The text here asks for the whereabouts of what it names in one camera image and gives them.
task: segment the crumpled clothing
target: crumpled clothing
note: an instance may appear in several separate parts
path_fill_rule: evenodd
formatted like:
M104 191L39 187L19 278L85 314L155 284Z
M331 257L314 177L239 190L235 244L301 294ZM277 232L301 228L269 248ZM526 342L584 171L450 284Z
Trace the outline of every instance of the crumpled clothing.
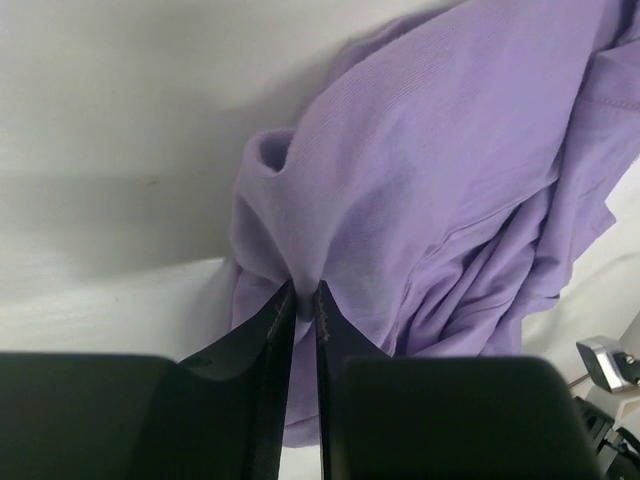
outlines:
M296 128L246 146L232 325L320 279L390 355L513 355L640 152L637 0L469 0L351 46ZM300 318L285 444L318 443Z

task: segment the silver metal part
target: silver metal part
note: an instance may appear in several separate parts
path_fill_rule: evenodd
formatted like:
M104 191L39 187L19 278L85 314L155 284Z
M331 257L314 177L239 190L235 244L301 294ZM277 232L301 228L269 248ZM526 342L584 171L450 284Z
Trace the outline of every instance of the silver metal part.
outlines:
M612 393L637 388L635 384L622 377L613 358L615 354L625 353L619 341L597 336L578 342L576 346L587 367L589 376L600 388ZM635 358L627 356L627 363L634 361Z

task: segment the garment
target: garment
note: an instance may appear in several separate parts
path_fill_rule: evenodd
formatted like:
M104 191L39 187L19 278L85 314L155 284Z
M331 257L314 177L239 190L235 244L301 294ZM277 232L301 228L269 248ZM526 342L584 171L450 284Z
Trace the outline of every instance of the garment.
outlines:
M320 279L392 355L511 355L614 222L640 152L637 0L469 0L349 48L297 128L244 152L232 324ZM296 332L285 444L318 441Z

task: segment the lavender fabric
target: lavender fabric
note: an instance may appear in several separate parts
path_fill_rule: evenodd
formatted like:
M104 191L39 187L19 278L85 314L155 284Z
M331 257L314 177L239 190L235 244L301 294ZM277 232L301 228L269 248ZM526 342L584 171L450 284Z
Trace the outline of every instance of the lavender fabric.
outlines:
M325 279L389 354L517 354L640 152L636 3L469 0L350 47L295 129L246 146L232 325L288 278L303 305ZM309 327L290 446L318 442Z

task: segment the white background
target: white background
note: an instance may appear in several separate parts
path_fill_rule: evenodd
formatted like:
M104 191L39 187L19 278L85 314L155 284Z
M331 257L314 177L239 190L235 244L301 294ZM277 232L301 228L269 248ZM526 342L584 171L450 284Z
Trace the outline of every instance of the white background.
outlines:
M350 39L442 3L3 2L0 349L180 359L216 338L244 142L293 124ZM640 310L637 164L610 203L619 224L525 322L525 350L568 379L576 339L619 337ZM283 477L317 464L287 452Z

